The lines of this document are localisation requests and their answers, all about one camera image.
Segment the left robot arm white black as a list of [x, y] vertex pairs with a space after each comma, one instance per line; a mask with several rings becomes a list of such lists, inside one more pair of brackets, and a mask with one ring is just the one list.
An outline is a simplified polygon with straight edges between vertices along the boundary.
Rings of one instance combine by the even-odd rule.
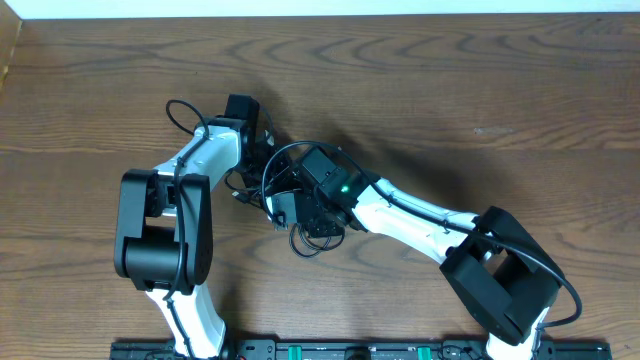
[[190, 141], [169, 160], [122, 176], [115, 271], [159, 307], [173, 337], [117, 341], [111, 358], [236, 358], [206, 283], [213, 259], [211, 193], [231, 171], [256, 184], [259, 113], [258, 101], [232, 94], [223, 114], [196, 115]]

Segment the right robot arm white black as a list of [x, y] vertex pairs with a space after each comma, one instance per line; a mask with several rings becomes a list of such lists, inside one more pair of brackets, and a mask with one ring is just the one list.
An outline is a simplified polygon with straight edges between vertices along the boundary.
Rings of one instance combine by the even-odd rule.
[[302, 241], [343, 237], [346, 229], [396, 239], [436, 262], [471, 316], [488, 332], [491, 359], [532, 359], [545, 317], [566, 278], [507, 211], [477, 215], [409, 195], [360, 167], [347, 170], [322, 147], [294, 163], [295, 212]]

